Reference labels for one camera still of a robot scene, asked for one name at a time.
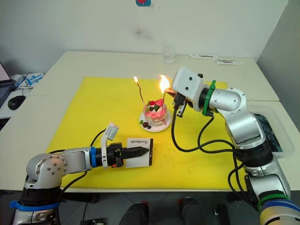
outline keyboard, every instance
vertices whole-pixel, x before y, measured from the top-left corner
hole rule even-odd
[[[11,86],[0,87],[0,106],[5,102],[5,99],[9,96]]]
[[[0,88],[0,98],[3,98],[6,94],[6,92],[10,89],[11,87],[1,87]]]

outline candle flame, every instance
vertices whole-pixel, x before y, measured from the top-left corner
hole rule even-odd
[[[164,75],[159,75],[159,77],[161,78],[161,80],[159,82],[159,87],[160,87],[161,93],[164,94],[165,90],[167,88],[170,88],[170,82]]]

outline white plate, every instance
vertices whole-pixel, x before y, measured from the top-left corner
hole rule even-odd
[[[144,113],[141,113],[140,115],[140,118],[139,118],[139,122],[143,120],[143,121],[146,121],[146,118],[144,116]],[[166,117],[165,117],[165,123],[166,124],[163,124],[161,126],[151,126],[151,129],[148,129],[146,127],[143,127],[142,124],[140,124],[140,126],[144,129],[144,130],[147,130],[149,132],[159,132],[159,131],[162,131],[162,130],[165,130],[168,128],[168,126],[170,126],[171,124],[171,120],[172,120],[172,116],[171,116],[171,113],[169,110],[167,110],[167,114],[166,114]]]

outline laptop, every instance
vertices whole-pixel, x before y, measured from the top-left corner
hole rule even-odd
[[[13,81],[10,79],[0,62],[0,106],[4,103],[5,99],[9,96],[14,87],[15,85]]]

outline blue clamp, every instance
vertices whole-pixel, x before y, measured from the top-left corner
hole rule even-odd
[[[10,208],[17,208],[18,210],[26,211],[26,212],[51,210],[51,209],[57,208],[59,205],[60,205],[59,203],[55,203],[55,204],[43,205],[43,206],[23,206],[23,205],[20,205],[18,201],[11,201],[9,203]]]
[[[91,157],[91,162],[92,162],[92,167],[97,167],[97,163],[96,163],[96,148],[95,147],[91,147],[90,148],[90,157]]]

